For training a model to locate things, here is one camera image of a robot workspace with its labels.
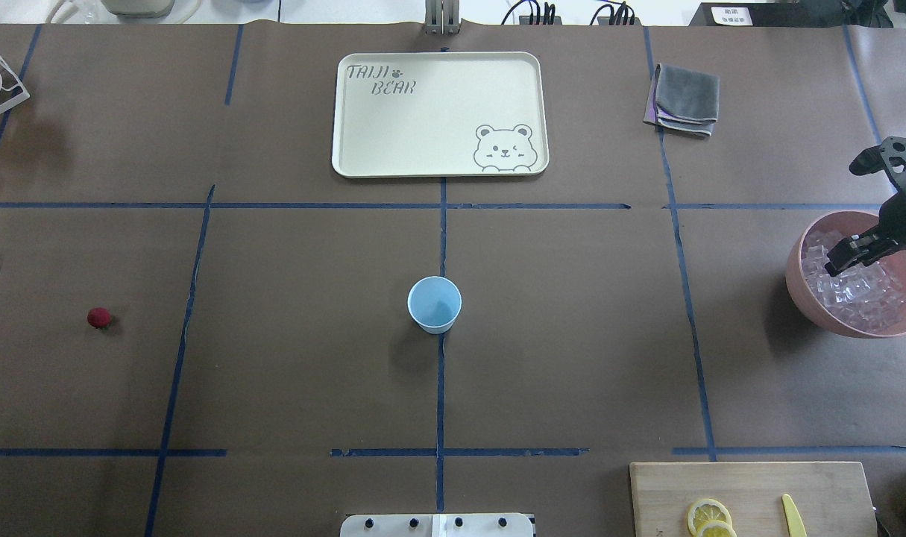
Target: metal bracket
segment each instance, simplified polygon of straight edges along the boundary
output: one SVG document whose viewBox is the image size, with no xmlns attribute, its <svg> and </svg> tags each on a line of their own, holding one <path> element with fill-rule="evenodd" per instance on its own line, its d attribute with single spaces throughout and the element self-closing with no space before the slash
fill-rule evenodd
<svg viewBox="0 0 906 537">
<path fill-rule="evenodd" d="M 426 0 L 426 34 L 459 34 L 459 0 Z"/>
</svg>

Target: pink bowl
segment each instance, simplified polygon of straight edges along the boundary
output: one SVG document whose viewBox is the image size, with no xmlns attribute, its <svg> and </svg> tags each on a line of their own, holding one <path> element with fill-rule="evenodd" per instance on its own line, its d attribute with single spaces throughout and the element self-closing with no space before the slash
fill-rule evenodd
<svg viewBox="0 0 906 537">
<path fill-rule="evenodd" d="M 903 314 L 904 320 L 879 333 L 862 332 L 862 330 L 848 326 L 837 317 L 831 315 L 817 301 L 814 294 L 811 293 L 811 288 L 807 285 L 807 281 L 804 279 L 804 272 L 801 270 L 801 247 L 803 247 L 804 240 L 811 231 L 819 230 L 825 233 L 835 229 L 846 237 L 862 233 L 876 223 L 878 223 L 878 217 L 871 213 L 851 210 L 831 212 L 818 218 L 813 224 L 808 225 L 808 228 L 801 234 L 801 238 L 797 240 L 797 244 L 790 249 L 790 257 L 787 258 L 787 271 L 784 273 L 784 279 L 787 280 L 787 292 L 790 293 L 790 298 L 793 299 L 797 309 L 801 310 L 801 313 L 804 313 L 811 322 L 824 330 L 851 337 L 896 337 L 906 334 L 906 312 Z M 880 263 L 886 266 L 889 271 L 893 271 L 900 279 L 900 283 L 903 285 L 903 295 L 906 296 L 906 249 L 881 259 Z"/>
</svg>

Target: tray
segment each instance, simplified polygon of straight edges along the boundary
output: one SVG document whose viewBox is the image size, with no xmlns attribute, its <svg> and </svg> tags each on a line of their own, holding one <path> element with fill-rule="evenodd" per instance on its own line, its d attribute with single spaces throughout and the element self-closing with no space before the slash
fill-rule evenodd
<svg viewBox="0 0 906 537">
<path fill-rule="evenodd" d="M 330 162 L 349 178 L 541 173 L 549 143 L 538 60 L 350 54 L 337 68 Z"/>
</svg>

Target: bear cartoon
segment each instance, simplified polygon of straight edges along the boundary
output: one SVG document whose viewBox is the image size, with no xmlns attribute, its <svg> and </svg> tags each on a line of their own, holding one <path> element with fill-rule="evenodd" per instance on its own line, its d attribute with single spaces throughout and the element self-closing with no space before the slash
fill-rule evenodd
<svg viewBox="0 0 906 537">
<path fill-rule="evenodd" d="M 529 172 L 538 160 L 532 148 L 532 129 L 528 125 L 515 125 L 512 129 L 493 129 L 480 125 L 476 129 L 479 145 L 473 160 L 484 172 Z"/>
</svg>

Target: dish rack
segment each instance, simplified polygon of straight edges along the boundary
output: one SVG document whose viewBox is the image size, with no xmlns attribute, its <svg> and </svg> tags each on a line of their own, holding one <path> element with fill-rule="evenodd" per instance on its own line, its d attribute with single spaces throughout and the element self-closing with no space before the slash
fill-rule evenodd
<svg viewBox="0 0 906 537">
<path fill-rule="evenodd" d="M 8 63 L 0 55 L 0 72 L 2 73 L 2 90 L 0 91 L 0 115 L 9 110 L 20 102 L 29 98 L 29 91 L 21 81 L 16 72 L 9 67 Z"/>
</svg>

